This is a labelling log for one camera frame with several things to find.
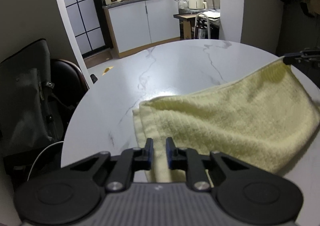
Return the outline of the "yellow towel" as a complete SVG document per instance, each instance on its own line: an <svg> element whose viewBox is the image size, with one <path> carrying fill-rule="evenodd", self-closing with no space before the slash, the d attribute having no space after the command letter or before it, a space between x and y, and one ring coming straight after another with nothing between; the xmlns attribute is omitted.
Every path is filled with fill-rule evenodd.
<svg viewBox="0 0 320 226"><path fill-rule="evenodd" d="M167 138L178 147L223 152L276 173L318 129L319 103L278 59L228 84L143 101L133 111L133 123L139 146L153 140L150 182L185 179L183 172L168 168Z"/></svg>

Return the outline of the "black backpack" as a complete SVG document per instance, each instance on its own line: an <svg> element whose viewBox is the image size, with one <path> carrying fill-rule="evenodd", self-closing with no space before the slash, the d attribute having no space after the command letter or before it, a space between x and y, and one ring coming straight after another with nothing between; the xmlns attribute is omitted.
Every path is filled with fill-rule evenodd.
<svg viewBox="0 0 320 226"><path fill-rule="evenodd" d="M41 150L53 142L50 82L50 53L45 39L32 42L1 62L2 156Z"/></svg>

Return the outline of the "dark wooden chair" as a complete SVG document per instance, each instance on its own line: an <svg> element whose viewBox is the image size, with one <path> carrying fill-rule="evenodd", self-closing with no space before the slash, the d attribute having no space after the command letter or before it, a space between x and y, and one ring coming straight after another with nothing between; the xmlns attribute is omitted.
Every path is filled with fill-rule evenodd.
<svg viewBox="0 0 320 226"><path fill-rule="evenodd" d="M64 140L71 117L88 91L88 85L80 68L64 59L50 60L50 77L53 88L49 96L49 106L57 139Z"/></svg>

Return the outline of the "white air fryer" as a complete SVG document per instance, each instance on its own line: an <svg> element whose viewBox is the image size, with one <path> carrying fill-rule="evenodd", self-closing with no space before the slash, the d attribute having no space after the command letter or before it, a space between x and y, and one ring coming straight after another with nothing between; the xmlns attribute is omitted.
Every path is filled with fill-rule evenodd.
<svg viewBox="0 0 320 226"><path fill-rule="evenodd" d="M191 10L207 9L207 3L205 0L189 0L188 5Z"/></svg>

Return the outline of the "wooden side table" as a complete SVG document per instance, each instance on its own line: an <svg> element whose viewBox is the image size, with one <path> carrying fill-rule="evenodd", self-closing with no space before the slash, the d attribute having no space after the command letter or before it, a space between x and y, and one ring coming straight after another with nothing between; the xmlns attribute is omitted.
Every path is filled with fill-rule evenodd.
<svg viewBox="0 0 320 226"><path fill-rule="evenodd" d="M180 23L181 39L219 39L220 11L206 10L175 14Z"/></svg>

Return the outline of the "clear plastic jug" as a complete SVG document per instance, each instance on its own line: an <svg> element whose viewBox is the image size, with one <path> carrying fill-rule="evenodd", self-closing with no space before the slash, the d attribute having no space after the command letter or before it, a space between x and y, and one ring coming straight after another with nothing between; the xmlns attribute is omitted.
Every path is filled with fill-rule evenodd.
<svg viewBox="0 0 320 226"><path fill-rule="evenodd" d="M180 11L185 11L188 9L188 1L187 0L179 0L178 1L178 9Z"/></svg>

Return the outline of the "white base cabinet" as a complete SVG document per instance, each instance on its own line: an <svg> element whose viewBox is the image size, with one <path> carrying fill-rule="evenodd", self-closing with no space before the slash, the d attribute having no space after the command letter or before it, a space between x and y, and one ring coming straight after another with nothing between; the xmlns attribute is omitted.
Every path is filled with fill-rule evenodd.
<svg viewBox="0 0 320 226"><path fill-rule="evenodd" d="M178 0L128 0L104 12L118 58L180 40Z"/></svg>

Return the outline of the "black framed glass door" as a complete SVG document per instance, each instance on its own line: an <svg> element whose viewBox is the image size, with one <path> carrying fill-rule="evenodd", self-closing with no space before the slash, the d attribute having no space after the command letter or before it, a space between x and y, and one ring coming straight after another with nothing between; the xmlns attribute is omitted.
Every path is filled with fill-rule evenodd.
<svg viewBox="0 0 320 226"><path fill-rule="evenodd" d="M84 57L113 47L102 0L64 0L73 33Z"/></svg>

